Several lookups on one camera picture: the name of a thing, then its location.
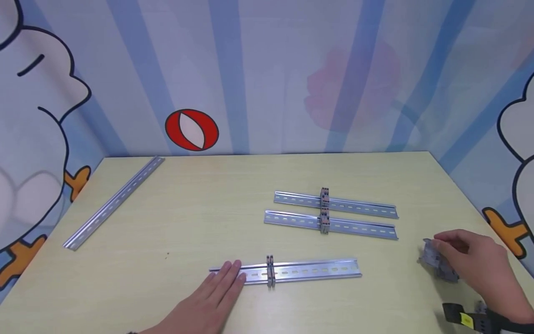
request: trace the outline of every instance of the cartoon duck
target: cartoon duck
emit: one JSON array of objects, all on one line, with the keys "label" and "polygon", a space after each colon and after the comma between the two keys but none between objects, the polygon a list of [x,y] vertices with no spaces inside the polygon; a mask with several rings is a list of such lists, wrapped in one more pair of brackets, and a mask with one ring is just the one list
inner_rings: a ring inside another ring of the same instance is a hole
[{"label": "cartoon duck", "polygon": [[495,209],[487,207],[482,210],[490,226],[518,259],[527,256],[520,241],[525,238],[534,240],[529,225],[534,224],[534,84],[529,86],[533,77],[527,81],[523,97],[508,104],[497,122],[502,142],[521,162],[512,184],[512,196],[520,220],[508,224]]},{"label": "cartoon duck", "polygon": [[74,200],[90,169],[66,171],[69,154],[63,119],[91,96],[73,75],[68,47],[52,33],[23,25],[18,0],[0,2],[0,290],[19,277],[46,236],[23,238],[38,224],[55,225],[64,184]]}]

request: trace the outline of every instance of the gray terminal block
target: gray terminal block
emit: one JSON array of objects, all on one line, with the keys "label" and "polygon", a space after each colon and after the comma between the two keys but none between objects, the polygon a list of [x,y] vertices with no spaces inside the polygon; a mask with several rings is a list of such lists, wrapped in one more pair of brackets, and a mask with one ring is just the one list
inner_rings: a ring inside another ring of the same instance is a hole
[{"label": "gray terminal block", "polygon": [[434,268],[434,273],[438,278],[444,281],[457,283],[460,278],[456,271],[454,271],[441,254],[432,246],[430,239],[423,239],[425,248],[423,255],[419,258],[420,261],[428,264]]}]

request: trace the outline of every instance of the light yellow table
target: light yellow table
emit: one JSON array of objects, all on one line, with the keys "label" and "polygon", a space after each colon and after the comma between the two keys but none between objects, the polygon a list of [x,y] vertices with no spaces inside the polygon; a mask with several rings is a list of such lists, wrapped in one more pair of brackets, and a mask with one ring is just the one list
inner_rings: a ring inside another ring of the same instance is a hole
[{"label": "light yellow table", "polygon": [[[108,158],[0,306],[2,333],[117,333],[160,321],[224,260],[244,264],[357,257],[363,277],[245,286],[226,333],[470,333],[441,303],[466,307],[469,287],[417,263],[422,239],[465,228],[496,237],[427,152],[175,157],[166,161],[78,251],[61,247],[149,158]],[[274,226],[275,190],[395,204],[398,241]],[[512,266],[529,298],[534,281]]]}]

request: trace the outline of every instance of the hand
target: hand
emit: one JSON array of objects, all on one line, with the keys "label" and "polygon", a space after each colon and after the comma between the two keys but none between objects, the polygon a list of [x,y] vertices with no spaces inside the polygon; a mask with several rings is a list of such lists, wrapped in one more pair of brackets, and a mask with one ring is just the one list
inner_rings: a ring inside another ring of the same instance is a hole
[{"label": "hand", "polygon": [[210,273],[165,319],[139,334],[220,333],[245,284],[245,273],[236,279],[240,268],[239,260],[225,262],[217,275]]},{"label": "hand", "polygon": [[438,233],[432,244],[492,311],[515,323],[534,323],[534,310],[504,247],[490,237],[465,230]]}]

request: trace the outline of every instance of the cartoon wallpaper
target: cartoon wallpaper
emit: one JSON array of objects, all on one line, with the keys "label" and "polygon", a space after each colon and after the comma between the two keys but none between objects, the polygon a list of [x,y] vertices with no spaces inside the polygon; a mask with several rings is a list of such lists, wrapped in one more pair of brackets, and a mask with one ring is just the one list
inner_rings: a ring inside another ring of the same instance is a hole
[{"label": "cartoon wallpaper", "polygon": [[0,302],[104,157],[427,150],[534,275],[533,14],[0,0]]}]

